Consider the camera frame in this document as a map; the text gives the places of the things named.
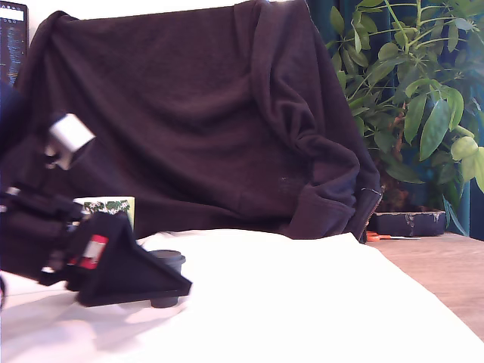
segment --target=computer monitor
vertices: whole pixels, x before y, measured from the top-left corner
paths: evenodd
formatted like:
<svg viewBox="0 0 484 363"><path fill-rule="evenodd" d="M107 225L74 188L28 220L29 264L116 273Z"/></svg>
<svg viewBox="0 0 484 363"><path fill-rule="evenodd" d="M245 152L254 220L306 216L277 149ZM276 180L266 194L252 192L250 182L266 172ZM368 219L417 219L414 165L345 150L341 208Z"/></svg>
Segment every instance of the computer monitor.
<svg viewBox="0 0 484 363"><path fill-rule="evenodd" d="M29 42L26 5L0 1L0 80L13 85Z"/></svg>

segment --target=orange scissors handle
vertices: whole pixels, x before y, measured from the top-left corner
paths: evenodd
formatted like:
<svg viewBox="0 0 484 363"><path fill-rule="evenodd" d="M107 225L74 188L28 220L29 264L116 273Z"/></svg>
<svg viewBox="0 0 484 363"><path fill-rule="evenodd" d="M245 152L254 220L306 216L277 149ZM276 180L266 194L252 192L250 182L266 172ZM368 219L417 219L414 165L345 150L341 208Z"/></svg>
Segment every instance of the orange scissors handle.
<svg viewBox="0 0 484 363"><path fill-rule="evenodd" d="M420 240L419 237L395 237L388 234L378 234L377 232L366 232L368 242L378 242L379 240Z"/></svg>

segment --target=potted plant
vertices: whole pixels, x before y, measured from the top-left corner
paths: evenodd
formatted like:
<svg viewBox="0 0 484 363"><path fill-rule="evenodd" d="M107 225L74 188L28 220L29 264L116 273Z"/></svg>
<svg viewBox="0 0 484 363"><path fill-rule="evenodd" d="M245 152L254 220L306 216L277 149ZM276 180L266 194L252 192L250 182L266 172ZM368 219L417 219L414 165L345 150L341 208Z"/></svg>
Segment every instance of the potted plant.
<svg viewBox="0 0 484 363"><path fill-rule="evenodd" d="M404 22L395 6L414 7L416 15ZM392 29L379 31L372 17L383 9ZM476 142L484 103L475 92L484 85L482 13L484 2L469 0L429 6L363 0L349 26L333 7L330 21L340 40L327 47L380 170L377 212L445 210L447 226L453 219L464 232L456 217L463 187L475 178L484 191L484 147ZM371 39L381 33L392 34L391 42L373 49ZM424 188L423 203L415 203L415 185Z"/></svg>

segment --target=green leaf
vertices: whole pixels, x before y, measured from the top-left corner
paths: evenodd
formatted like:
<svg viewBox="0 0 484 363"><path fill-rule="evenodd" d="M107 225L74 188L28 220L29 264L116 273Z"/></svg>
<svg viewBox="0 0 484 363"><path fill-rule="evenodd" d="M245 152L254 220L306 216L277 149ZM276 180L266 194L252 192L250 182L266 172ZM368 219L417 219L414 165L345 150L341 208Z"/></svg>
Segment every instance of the green leaf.
<svg viewBox="0 0 484 363"><path fill-rule="evenodd" d="M476 181L480 190L484 193L484 147L480 147L474 157L476 167Z"/></svg>
<svg viewBox="0 0 484 363"><path fill-rule="evenodd" d="M346 88L346 73L342 70L337 72L338 81L340 81L340 86L344 90Z"/></svg>
<svg viewBox="0 0 484 363"><path fill-rule="evenodd" d="M443 30L444 30L444 20L436 20L436 24L433 26L432 32L430 33L430 39L434 40L434 39L440 38Z"/></svg>
<svg viewBox="0 0 484 363"><path fill-rule="evenodd" d="M419 30L417 28L407 28L405 33L407 34L408 40L414 40L415 36L419 34Z"/></svg>
<svg viewBox="0 0 484 363"><path fill-rule="evenodd" d="M430 83L432 83L431 79L428 79L428 78L419 79L418 81L411 83L407 87L407 89L405 90L405 94L407 95L407 97L411 97L415 93L415 91L417 91L417 88L419 88L422 85L429 85Z"/></svg>
<svg viewBox="0 0 484 363"><path fill-rule="evenodd" d="M361 16L361 24L369 33L376 33L378 31L377 25L368 15Z"/></svg>
<svg viewBox="0 0 484 363"><path fill-rule="evenodd" d="M375 132L375 142L382 152L385 154L389 153L393 145L395 144L396 140L392 134L389 132Z"/></svg>
<svg viewBox="0 0 484 363"><path fill-rule="evenodd" d="M424 161L442 143L450 123L451 112L448 103L442 99L434 106L425 123L420 140L420 161Z"/></svg>
<svg viewBox="0 0 484 363"><path fill-rule="evenodd" d="M405 140L409 144L414 140L417 135L418 128L424 117L425 103L427 102L427 95L420 95L408 104L408 112L405 117Z"/></svg>
<svg viewBox="0 0 484 363"><path fill-rule="evenodd" d="M402 28L407 27L407 25L403 21L399 21L399 23L402 26ZM396 21L393 21L392 22L393 29L400 29L399 28L399 23L397 23Z"/></svg>
<svg viewBox="0 0 484 363"><path fill-rule="evenodd" d="M381 13L383 10L375 8L358 8L362 13Z"/></svg>
<svg viewBox="0 0 484 363"><path fill-rule="evenodd" d="M367 122L373 127L379 130L386 130L388 126L395 121L395 117L390 116L388 113L379 112L373 117L367 119Z"/></svg>
<svg viewBox="0 0 484 363"><path fill-rule="evenodd" d="M417 67L410 67L410 70L406 73L404 79L399 80L399 86L395 90L395 95L393 96L393 104L402 104L407 99L405 90L413 82L419 80L422 77L420 70Z"/></svg>
<svg viewBox="0 0 484 363"><path fill-rule="evenodd" d="M358 130L360 131L360 135L363 136L365 133L365 123L363 122L363 119L360 116L357 116L355 117L355 122Z"/></svg>
<svg viewBox="0 0 484 363"><path fill-rule="evenodd" d="M436 103L442 97L440 97L440 93L432 85L430 85L429 88L430 88L430 98L432 98L433 103Z"/></svg>
<svg viewBox="0 0 484 363"><path fill-rule="evenodd" d="M396 71L396 75L397 75L397 78L399 79L399 82L401 82L407 76L408 72L412 68L414 69L414 67L411 67L410 62L399 64Z"/></svg>
<svg viewBox="0 0 484 363"><path fill-rule="evenodd" d="M452 158L455 161L462 160L465 157L470 157L474 155L479 146L476 141L470 136L464 136L459 138L451 147Z"/></svg>
<svg viewBox="0 0 484 363"><path fill-rule="evenodd" d="M378 100L380 99L381 94L382 94L381 91L375 92L373 95L368 97L367 100L365 100L364 105L366 107L372 107L373 105L377 104Z"/></svg>
<svg viewBox="0 0 484 363"><path fill-rule="evenodd" d="M397 159L395 159L391 154L385 154L384 152L380 151L378 156L381 160L388 164L388 166L397 166L400 163Z"/></svg>
<svg viewBox="0 0 484 363"><path fill-rule="evenodd" d="M462 18L458 18L454 20L454 24L458 29L462 29L465 31L471 30L473 28L471 23L469 23L467 20Z"/></svg>
<svg viewBox="0 0 484 363"><path fill-rule="evenodd" d="M353 39L353 38L355 38L355 28L353 27L353 24L351 26L351 29L348 30L348 32L346 33L346 38L347 39Z"/></svg>
<svg viewBox="0 0 484 363"><path fill-rule="evenodd" d="M444 151L437 150L432 155L432 167L436 167L445 163L452 163L453 161L454 160L452 159L451 154Z"/></svg>
<svg viewBox="0 0 484 363"><path fill-rule="evenodd" d="M345 95L347 97L351 96L356 89L364 82L363 76L356 74L352 77L352 75L346 75L347 79L353 79L353 82L351 82L349 85L346 86L345 90Z"/></svg>
<svg viewBox="0 0 484 363"><path fill-rule="evenodd" d="M371 49L370 46L370 36L368 35L368 31L362 26L360 23L355 25L355 31L358 32L361 42L361 49L366 51Z"/></svg>
<svg viewBox="0 0 484 363"><path fill-rule="evenodd" d="M449 24L448 26L448 43L447 49L449 52L453 52L457 44L459 43L459 29L455 26L454 23Z"/></svg>
<svg viewBox="0 0 484 363"><path fill-rule="evenodd" d="M484 51L484 40L479 35L478 32L471 32L469 35L469 40L467 41L468 49L476 51Z"/></svg>
<svg viewBox="0 0 484 363"><path fill-rule="evenodd" d="M334 69L338 72L341 70L341 56L340 53L336 52L334 56L331 58L331 62L333 63Z"/></svg>
<svg viewBox="0 0 484 363"><path fill-rule="evenodd" d="M455 65L457 67L462 67L466 61L466 57L467 57L467 52L465 51L465 49L462 49L461 51L459 51L458 56L455 58Z"/></svg>
<svg viewBox="0 0 484 363"><path fill-rule="evenodd" d="M358 72L358 67L356 66L355 62L349 56L349 52L344 49L343 50L343 63L345 64L346 71L350 74L356 74Z"/></svg>
<svg viewBox="0 0 484 363"><path fill-rule="evenodd" d="M360 35L356 31L356 29L355 29L355 50L356 50L356 53L359 53L361 51Z"/></svg>
<svg viewBox="0 0 484 363"><path fill-rule="evenodd" d="M462 115L464 114L464 98L462 94L455 88L447 88L447 102L451 108L451 123L449 129L453 130L461 123Z"/></svg>
<svg viewBox="0 0 484 363"><path fill-rule="evenodd" d="M476 177L476 158L474 155L462 159L461 172L463 183L467 183Z"/></svg>
<svg viewBox="0 0 484 363"><path fill-rule="evenodd" d="M353 116L357 116L357 115L360 115L362 113L364 113L365 111L368 111L370 110L368 107L360 107L360 108L357 108L355 110L352 110L352 115Z"/></svg>
<svg viewBox="0 0 484 363"><path fill-rule="evenodd" d="M439 57L433 51L427 51L427 57L430 59L431 62L435 64L439 62Z"/></svg>
<svg viewBox="0 0 484 363"><path fill-rule="evenodd" d="M397 57L394 59L377 61L368 69L368 83L371 85L376 85L381 79L388 76L390 72L395 68L396 65L401 64L406 61L406 57Z"/></svg>
<svg viewBox="0 0 484 363"><path fill-rule="evenodd" d="M442 185L454 180L456 175L455 165L453 163L443 164L439 167L439 177L437 178L437 184Z"/></svg>
<svg viewBox="0 0 484 363"><path fill-rule="evenodd" d="M354 101L349 103L349 108L354 110L356 108L362 107L365 104L367 99L369 99L369 97L367 95L360 97L360 98L357 98Z"/></svg>
<svg viewBox="0 0 484 363"><path fill-rule="evenodd" d="M452 5L453 7L456 7L456 10L464 10L467 6L470 5L470 2L473 2L473 0L448 0L448 4Z"/></svg>
<svg viewBox="0 0 484 363"><path fill-rule="evenodd" d="M417 173L410 167L401 163L393 163L387 169L386 172L392 178L401 182L407 182L412 184L423 184L424 182L418 178Z"/></svg>
<svg viewBox="0 0 484 363"><path fill-rule="evenodd" d="M336 7L331 8L330 13L330 23L338 34L344 36L345 34L345 20L341 16L340 12Z"/></svg>
<svg viewBox="0 0 484 363"><path fill-rule="evenodd" d="M380 61L386 61L387 59L396 57L398 53L399 47L397 47L395 43L386 43L380 48L378 59L380 59Z"/></svg>
<svg viewBox="0 0 484 363"><path fill-rule="evenodd" d="M403 33L400 31L400 32L397 32L395 33L395 41L397 42L398 45L400 45L400 47L405 47L405 37L403 36Z"/></svg>
<svg viewBox="0 0 484 363"><path fill-rule="evenodd" d="M353 59L353 61L356 64L362 67L368 67L368 59L365 57L363 53L358 53L352 45L348 45L347 50L349 52L349 56L351 57L351 59Z"/></svg>
<svg viewBox="0 0 484 363"><path fill-rule="evenodd" d="M363 0L362 2L360 2L358 4L358 7L368 6L370 8L372 6L377 6L377 5L381 4L382 2L383 2L383 0Z"/></svg>
<svg viewBox="0 0 484 363"><path fill-rule="evenodd" d="M454 208L452 208L451 204L444 198L444 207L445 207L445 213L450 214L452 221L455 223L455 226L458 228L458 230L466 237L469 237L469 234L466 232L464 227L462 227L461 223L459 222L459 218L457 218L457 215L454 212Z"/></svg>

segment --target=white cloth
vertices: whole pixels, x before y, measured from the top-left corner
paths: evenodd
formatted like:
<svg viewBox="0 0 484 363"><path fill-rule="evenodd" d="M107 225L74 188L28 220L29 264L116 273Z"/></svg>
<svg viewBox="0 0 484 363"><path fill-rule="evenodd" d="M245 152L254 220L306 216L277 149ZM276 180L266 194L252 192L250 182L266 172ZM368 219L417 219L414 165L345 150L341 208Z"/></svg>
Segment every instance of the white cloth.
<svg viewBox="0 0 484 363"><path fill-rule="evenodd" d="M186 301L87 309L60 284L5 274L2 362L484 361L484 343L456 315L349 234L217 230L142 242L186 256Z"/></svg>

